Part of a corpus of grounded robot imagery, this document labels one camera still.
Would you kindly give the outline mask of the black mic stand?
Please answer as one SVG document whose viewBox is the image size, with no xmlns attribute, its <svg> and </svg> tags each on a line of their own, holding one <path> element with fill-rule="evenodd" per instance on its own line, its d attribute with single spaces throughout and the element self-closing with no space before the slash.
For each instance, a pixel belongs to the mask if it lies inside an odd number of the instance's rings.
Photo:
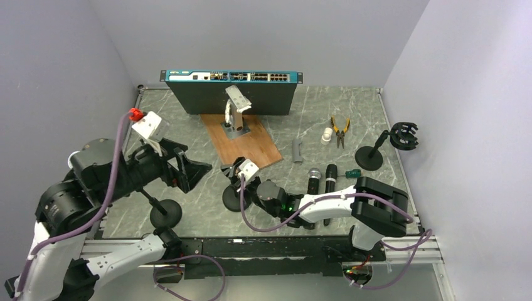
<svg viewBox="0 0 532 301">
<path fill-rule="evenodd" d="M 178 202 L 172 199 L 158 200 L 147 193 L 143 188 L 138 189 L 147 198 L 152 209 L 150 211 L 149 219 L 155 228 L 174 228 L 183 216 L 182 207 Z"/>
<path fill-rule="evenodd" d="M 232 212 L 240 212 L 240 166 L 244 164 L 247 166 L 250 160 L 245 157 L 237 157 L 232 164 L 221 165 L 220 171 L 230 180 L 230 184 L 224 189 L 222 194 L 222 202 L 226 209 Z M 251 177 L 250 171 L 245 171 L 246 182 L 244 190 L 243 208 L 247 209 L 251 203 L 251 195 L 248 189 L 251 188 L 252 183 L 255 182 L 256 176 Z"/>
</svg>

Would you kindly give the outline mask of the silver head black microphone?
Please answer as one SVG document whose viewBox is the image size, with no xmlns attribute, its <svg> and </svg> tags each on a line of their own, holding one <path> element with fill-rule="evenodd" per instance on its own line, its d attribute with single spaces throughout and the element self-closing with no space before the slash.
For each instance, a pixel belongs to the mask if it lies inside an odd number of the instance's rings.
<svg viewBox="0 0 532 301">
<path fill-rule="evenodd" d="M 308 172 L 307 194 L 319 194 L 319 183 L 321 180 L 321 172 L 318 168 L 311 168 Z"/>
</svg>

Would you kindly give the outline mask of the slim black microphone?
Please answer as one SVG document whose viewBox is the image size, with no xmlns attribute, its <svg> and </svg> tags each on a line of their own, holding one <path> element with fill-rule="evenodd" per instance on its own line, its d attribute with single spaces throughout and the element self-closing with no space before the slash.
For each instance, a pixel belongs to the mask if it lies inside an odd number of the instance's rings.
<svg viewBox="0 0 532 301">
<path fill-rule="evenodd" d="M 325 172 L 325 193 L 335 191 L 336 180 L 338 178 L 338 167 L 335 164 L 329 164 Z"/>
</svg>

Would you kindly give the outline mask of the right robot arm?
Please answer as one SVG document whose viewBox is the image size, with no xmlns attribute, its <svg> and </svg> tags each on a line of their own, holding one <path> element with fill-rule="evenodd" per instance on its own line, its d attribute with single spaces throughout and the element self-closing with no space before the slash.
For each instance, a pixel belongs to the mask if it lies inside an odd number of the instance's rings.
<svg viewBox="0 0 532 301">
<path fill-rule="evenodd" d="M 385 237 L 401 238 L 414 222 L 408 213 L 408 194 L 369 177 L 324 194 L 291 194 L 271 180 L 251 191 L 252 201 L 281 226 L 311 230 L 325 219 L 353 218 L 346 253 L 361 260 Z"/>
</svg>

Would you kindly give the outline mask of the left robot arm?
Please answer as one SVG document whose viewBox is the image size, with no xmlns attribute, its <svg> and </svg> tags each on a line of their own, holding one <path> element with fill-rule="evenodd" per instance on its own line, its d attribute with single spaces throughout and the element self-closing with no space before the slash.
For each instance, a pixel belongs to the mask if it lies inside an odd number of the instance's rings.
<svg viewBox="0 0 532 301">
<path fill-rule="evenodd" d="M 5 281 L 12 300 L 88 300 L 108 281 L 140 265 L 179 258 L 181 240 L 174 227 L 182 218 L 181 206 L 152 196 L 153 234 L 109 255 L 81 256 L 92 226 L 114 201 L 144 193 L 156 179 L 188 193 L 211 171 L 210 164 L 189 160 L 183 144 L 163 139 L 161 147 L 156 152 L 144 144 L 125 157 L 121 141 L 95 139 L 72 155 L 64 180 L 40 197 L 23 271 Z"/>
</svg>

